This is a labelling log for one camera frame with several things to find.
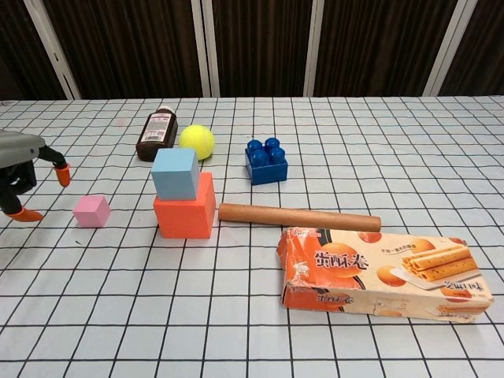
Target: orange cube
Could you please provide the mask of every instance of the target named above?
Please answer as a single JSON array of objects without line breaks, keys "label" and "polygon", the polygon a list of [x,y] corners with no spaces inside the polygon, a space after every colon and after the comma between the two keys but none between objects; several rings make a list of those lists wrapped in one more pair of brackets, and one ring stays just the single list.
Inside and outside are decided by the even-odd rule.
[{"label": "orange cube", "polygon": [[211,172],[201,172],[195,200],[154,200],[161,236],[166,239],[208,239],[215,214]]}]

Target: gray robot arm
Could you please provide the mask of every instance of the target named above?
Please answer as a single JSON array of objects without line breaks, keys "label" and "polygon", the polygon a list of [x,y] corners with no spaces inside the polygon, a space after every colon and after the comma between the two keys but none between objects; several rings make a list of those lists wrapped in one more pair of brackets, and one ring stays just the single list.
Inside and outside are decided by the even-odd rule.
[{"label": "gray robot arm", "polygon": [[16,221],[40,221],[43,218],[42,214],[25,209],[17,197],[37,184],[34,158],[52,162],[60,185],[67,187],[70,184],[69,165],[65,158],[46,146],[43,138],[0,131],[0,209]]}]

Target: cardboard box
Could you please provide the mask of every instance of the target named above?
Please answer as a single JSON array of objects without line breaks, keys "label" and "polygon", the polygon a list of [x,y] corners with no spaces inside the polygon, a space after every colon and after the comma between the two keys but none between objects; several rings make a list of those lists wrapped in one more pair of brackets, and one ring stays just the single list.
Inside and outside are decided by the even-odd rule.
[{"label": "cardboard box", "polygon": [[467,323],[493,303],[460,239],[289,228],[277,253],[287,308]]}]

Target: blue lego brick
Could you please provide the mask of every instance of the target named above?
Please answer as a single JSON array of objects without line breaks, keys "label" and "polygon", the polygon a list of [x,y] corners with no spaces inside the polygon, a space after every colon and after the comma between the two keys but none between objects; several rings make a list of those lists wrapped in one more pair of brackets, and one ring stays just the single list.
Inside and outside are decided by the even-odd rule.
[{"label": "blue lego brick", "polygon": [[285,151],[276,138],[269,138],[263,146],[253,139],[245,149],[246,170],[252,185],[275,183],[287,179],[288,163]]},{"label": "blue lego brick", "polygon": [[196,199],[199,167],[192,148],[161,148],[150,174],[161,200]]}]

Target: pink cube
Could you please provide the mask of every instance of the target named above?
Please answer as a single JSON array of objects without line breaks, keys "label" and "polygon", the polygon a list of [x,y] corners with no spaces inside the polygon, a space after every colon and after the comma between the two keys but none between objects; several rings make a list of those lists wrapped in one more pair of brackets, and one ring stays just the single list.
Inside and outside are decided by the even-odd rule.
[{"label": "pink cube", "polygon": [[105,226],[110,208],[102,195],[84,195],[73,210],[80,227],[98,228]]}]

